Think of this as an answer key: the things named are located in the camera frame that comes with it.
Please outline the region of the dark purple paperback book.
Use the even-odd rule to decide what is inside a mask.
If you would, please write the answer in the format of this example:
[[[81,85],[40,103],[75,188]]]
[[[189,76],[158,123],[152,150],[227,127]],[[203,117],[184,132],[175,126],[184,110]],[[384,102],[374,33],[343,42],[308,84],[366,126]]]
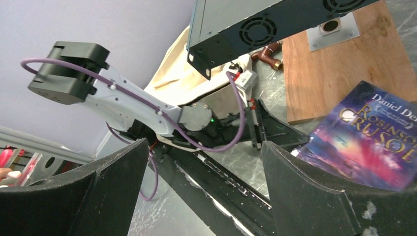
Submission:
[[[361,81],[292,155],[359,184],[402,191],[417,178],[417,106]]]

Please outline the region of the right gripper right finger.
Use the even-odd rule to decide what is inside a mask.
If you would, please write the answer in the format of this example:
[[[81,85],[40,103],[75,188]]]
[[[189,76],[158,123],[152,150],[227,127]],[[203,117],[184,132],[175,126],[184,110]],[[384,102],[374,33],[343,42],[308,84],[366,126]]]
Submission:
[[[401,192],[361,185],[263,142],[264,172],[280,236],[414,236],[417,188]]]

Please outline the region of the cream canvas backpack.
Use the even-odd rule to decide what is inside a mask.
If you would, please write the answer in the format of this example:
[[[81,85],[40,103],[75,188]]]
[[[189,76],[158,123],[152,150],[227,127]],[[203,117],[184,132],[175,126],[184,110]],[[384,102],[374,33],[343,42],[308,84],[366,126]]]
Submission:
[[[186,27],[166,51],[145,91],[162,102],[180,108],[171,137],[157,134],[164,144],[195,152],[222,152],[238,143],[244,134],[246,94],[234,80],[236,74],[252,68],[249,55],[213,69],[206,80],[188,62]]]

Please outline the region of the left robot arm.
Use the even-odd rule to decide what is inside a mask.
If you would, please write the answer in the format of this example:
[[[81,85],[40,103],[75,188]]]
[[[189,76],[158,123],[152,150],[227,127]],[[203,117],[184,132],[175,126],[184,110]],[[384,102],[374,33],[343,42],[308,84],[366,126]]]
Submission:
[[[250,97],[257,74],[247,54],[207,80],[188,63],[185,45],[173,45],[143,89],[107,63],[109,53],[96,43],[58,41],[46,58],[24,59],[21,66],[34,74],[30,91],[94,111],[123,141],[146,138],[188,152],[223,152],[247,141],[290,151],[309,141]]]

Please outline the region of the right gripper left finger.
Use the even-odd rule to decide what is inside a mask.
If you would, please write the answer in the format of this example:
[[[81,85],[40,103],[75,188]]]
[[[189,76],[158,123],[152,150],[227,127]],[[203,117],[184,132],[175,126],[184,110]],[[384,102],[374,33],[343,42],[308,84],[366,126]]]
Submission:
[[[148,142],[29,186],[0,190],[3,236],[125,236],[148,162]]]

